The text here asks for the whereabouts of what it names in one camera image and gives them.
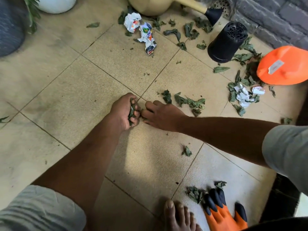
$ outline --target orange plastic object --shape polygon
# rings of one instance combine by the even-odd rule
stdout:
[[[258,77],[272,85],[292,85],[308,79],[308,51],[294,46],[282,46],[260,61]]]

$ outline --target beige watering can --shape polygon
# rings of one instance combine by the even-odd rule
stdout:
[[[223,9],[206,8],[194,0],[128,0],[139,13],[146,16],[158,16],[164,13],[172,2],[178,2],[204,14],[212,26],[222,15]]]

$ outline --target stone wall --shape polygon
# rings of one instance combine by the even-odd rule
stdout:
[[[198,0],[208,6],[216,0]],[[230,20],[277,48],[294,45],[308,50],[308,0],[227,0]]]

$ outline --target person's left hand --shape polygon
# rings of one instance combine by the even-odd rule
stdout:
[[[131,98],[132,104],[135,104],[135,117],[131,117],[130,121],[133,123],[132,126],[129,125],[128,115],[131,109]],[[117,116],[120,119],[121,126],[123,130],[128,130],[130,127],[134,127],[138,125],[139,117],[140,117],[140,107],[136,104],[137,97],[133,93],[127,93],[120,97],[117,101],[112,104],[110,114],[112,116]]]

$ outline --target brick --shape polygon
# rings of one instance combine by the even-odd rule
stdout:
[[[246,18],[244,15],[242,15],[238,10],[235,11],[235,14],[231,17],[232,21],[237,21],[245,25],[247,28],[248,33],[253,34],[257,27],[259,26],[254,21]]]
[[[294,45],[301,49],[308,50],[308,37],[307,36],[303,37],[299,41],[295,42]]]
[[[308,13],[292,3],[286,3],[278,12],[278,15],[291,23],[300,27],[304,32],[308,32]]]
[[[286,41],[284,41],[282,38],[279,36],[276,36],[269,30],[259,26],[256,31],[255,31],[255,36],[257,36],[259,39],[263,40],[266,42],[268,45],[273,47],[274,49],[279,48],[284,45],[288,45]]]
[[[300,6],[303,10],[308,11],[308,0],[288,0],[296,6]]]
[[[270,29],[275,35],[280,36],[285,41],[289,42],[294,38],[298,38],[298,35],[302,34],[278,15],[262,7],[253,0],[242,0],[237,9],[244,16],[253,19],[264,28]]]
[[[286,2],[285,0],[254,0],[266,9],[276,12]]]

